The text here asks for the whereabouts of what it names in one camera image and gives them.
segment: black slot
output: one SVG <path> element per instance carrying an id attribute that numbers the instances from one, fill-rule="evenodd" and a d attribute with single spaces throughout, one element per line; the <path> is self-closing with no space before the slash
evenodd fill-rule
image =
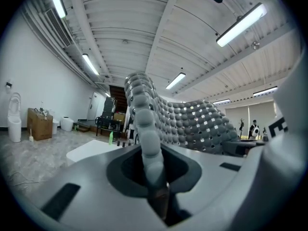
<path id="1" fill-rule="evenodd" d="M 222 163 L 221 165 L 219 165 L 220 167 L 224 167 L 227 169 L 231 169 L 234 171 L 239 171 L 241 166 L 235 165 L 235 164 L 229 164 L 229 163 Z"/>
<path id="2" fill-rule="evenodd" d="M 236 149 L 235 149 L 235 153 L 238 154 L 238 155 L 245 155 L 245 149 L 246 147 L 245 146 L 237 146 Z"/>
<path id="3" fill-rule="evenodd" d="M 72 183 L 66 184 L 47 202 L 45 206 L 42 207 L 41 211 L 58 221 L 72 202 L 79 189 L 80 186 L 78 185 Z"/>

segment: cardboard box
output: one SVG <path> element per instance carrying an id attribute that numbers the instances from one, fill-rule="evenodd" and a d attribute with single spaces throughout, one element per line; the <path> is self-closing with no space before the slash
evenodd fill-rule
<path id="1" fill-rule="evenodd" d="M 30 128 L 32 129 L 32 136 L 36 141 L 50 139 L 52 137 L 52 119 L 51 115 L 47 115 L 45 120 L 44 115 L 28 108 L 27 130 L 30 133 Z"/>
<path id="2" fill-rule="evenodd" d="M 121 125 L 124 125 L 125 122 L 125 115 L 124 114 L 120 114 L 120 113 L 115 113 L 114 114 L 114 120 L 121 120 Z"/>

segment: wooden staircase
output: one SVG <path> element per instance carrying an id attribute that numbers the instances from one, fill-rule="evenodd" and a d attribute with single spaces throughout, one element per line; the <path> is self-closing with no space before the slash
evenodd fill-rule
<path id="1" fill-rule="evenodd" d="M 77 128 L 77 130 L 78 130 L 79 132 L 85 133 L 85 132 L 90 131 L 90 126 L 86 126 L 86 125 L 81 125 L 81 124 L 79 124 L 79 127 Z"/>

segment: fluorescent ceiling light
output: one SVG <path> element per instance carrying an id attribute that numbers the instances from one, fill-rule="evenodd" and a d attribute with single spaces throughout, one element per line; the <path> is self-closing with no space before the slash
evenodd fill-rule
<path id="1" fill-rule="evenodd" d="M 259 91 L 259 92 L 255 92 L 254 93 L 254 97 L 256 96 L 259 96 L 259 95 L 262 95 L 264 93 L 268 93 L 268 92 L 271 92 L 271 91 L 274 91 L 276 90 L 278 87 L 272 87 L 272 88 L 269 88 L 269 89 L 266 89 L 266 90 L 262 90 L 262 91 Z"/>
<path id="2" fill-rule="evenodd" d="M 225 99 L 225 100 L 213 102 L 213 104 L 226 103 L 226 102 L 230 102 L 230 99 Z"/>
<path id="3" fill-rule="evenodd" d="M 85 59 L 86 63 L 89 65 L 89 67 L 92 69 L 92 71 L 96 74 L 99 75 L 99 73 L 96 71 L 95 67 L 92 65 L 89 56 L 87 54 L 82 55 L 83 59 Z"/>
<path id="4" fill-rule="evenodd" d="M 67 13 L 64 8 L 62 0 L 52 0 L 52 1 L 54 6 L 56 7 L 57 13 L 60 16 L 60 18 L 64 18 L 67 15 Z"/>
<path id="5" fill-rule="evenodd" d="M 166 87 L 166 89 L 170 90 L 172 87 L 174 87 L 181 79 L 183 79 L 186 76 L 184 73 L 179 73 L 178 76 Z"/>
<path id="6" fill-rule="evenodd" d="M 233 40 L 240 33 L 249 28 L 262 16 L 266 15 L 267 11 L 262 3 L 258 3 L 250 11 L 248 11 L 243 17 L 241 17 L 236 23 L 234 23 L 227 31 L 225 31 L 217 40 L 217 44 L 224 47 L 231 40 Z"/>

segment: white table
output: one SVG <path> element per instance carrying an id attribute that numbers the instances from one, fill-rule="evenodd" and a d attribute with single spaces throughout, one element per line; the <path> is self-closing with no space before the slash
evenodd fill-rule
<path id="1" fill-rule="evenodd" d="M 84 158 L 99 155 L 109 151 L 114 151 L 122 148 L 122 146 L 117 146 L 115 144 L 109 145 L 106 142 L 92 140 L 82 146 L 77 147 L 76 149 L 68 152 L 66 154 L 67 165 L 70 166 L 75 162 L 78 162 Z"/>

